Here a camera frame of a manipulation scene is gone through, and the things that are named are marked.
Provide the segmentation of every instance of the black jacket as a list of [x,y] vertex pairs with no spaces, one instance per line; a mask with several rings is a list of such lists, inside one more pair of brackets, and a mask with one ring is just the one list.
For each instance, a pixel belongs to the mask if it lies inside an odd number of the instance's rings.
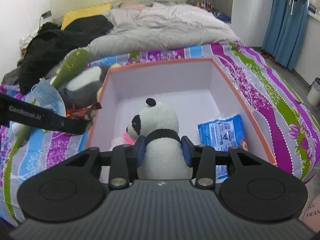
[[93,39],[107,34],[113,28],[103,15],[80,18],[65,30],[51,29],[39,34],[30,42],[19,71],[19,85],[23,95],[30,92],[66,54],[87,46]]

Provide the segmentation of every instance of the blue curtain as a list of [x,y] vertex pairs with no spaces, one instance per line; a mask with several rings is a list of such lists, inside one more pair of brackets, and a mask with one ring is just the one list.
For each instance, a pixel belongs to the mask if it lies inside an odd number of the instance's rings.
[[300,54],[307,29],[308,2],[273,0],[271,16],[262,50],[270,53],[276,62],[292,70]]

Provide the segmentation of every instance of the colorful bedsheet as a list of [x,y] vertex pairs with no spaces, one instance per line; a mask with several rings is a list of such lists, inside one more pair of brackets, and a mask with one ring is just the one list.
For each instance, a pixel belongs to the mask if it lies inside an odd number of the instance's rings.
[[278,167],[308,182],[320,159],[320,126],[301,98],[264,58],[241,42],[106,57],[89,66],[111,66],[190,57],[212,57],[252,109]]
[[[0,93],[31,102],[19,86],[0,86]],[[15,135],[10,128],[0,126],[0,217],[12,225],[24,221],[17,202],[17,190],[26,179],[84,150],[86,134],[66,137],[61,132],[43,133],[34,129],[28,143],[16,149]]]
[[[90,66],[111,66],[190,57],[212,57],[242,96],[260,125],[278,167],[304,182],[315,174],[320,159],[320,126],[301,98],[270,68],[263,57],[242,43],[214,43],[168,51],[142,51],[106,57]],[[18,86],[0,86],[0,92],[20,100]],[[0,217],[13,225],[24,220],[16,193],[21,183],[35,174],[84,150],[86,135],[65,137],[60,132],[35,129],[29,142],[13,147],[11,128],[0,127]]]

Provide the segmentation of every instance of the panda plush toy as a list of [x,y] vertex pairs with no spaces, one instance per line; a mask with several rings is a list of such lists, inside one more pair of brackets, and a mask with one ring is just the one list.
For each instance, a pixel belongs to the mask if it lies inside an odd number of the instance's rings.
[[179,121],[167,104],[148,98],[143,108],[128,125],[129,136],[146,137],[146,152],[139,179],[191,179],[192,168],[184,160],[180,144]]

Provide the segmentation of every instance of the surgical mask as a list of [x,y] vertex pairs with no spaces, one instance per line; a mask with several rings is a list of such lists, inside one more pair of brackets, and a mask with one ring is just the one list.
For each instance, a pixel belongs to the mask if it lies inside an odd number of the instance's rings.
[[66,117],[66,107],[59,92],[44,78],[31,90],[37,100],[37,105],[51,109],[56,114]]

